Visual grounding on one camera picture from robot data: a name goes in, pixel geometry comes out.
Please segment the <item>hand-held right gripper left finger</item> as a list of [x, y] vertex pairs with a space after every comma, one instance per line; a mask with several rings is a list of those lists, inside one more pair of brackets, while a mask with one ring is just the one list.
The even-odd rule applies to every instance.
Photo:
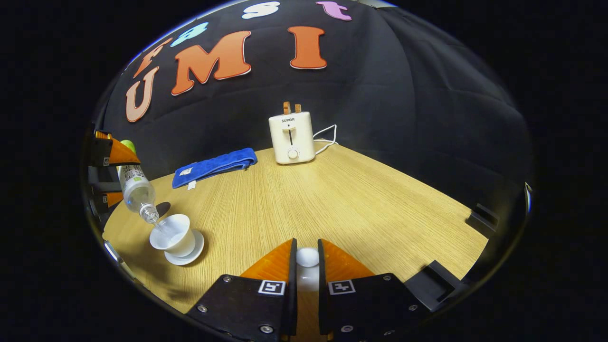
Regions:
[[292, 238], [241, 275], [220, 275], [186, 316], [230, 342], [288, 342], [297, 333], [296, 253]]

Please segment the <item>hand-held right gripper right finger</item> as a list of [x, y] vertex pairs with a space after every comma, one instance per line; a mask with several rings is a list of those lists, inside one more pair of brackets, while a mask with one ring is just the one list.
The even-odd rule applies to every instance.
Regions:
[[329, 342], [404, 342], [428, 308], [393, 273], [376, 274], [318, 240], [319, 329]]

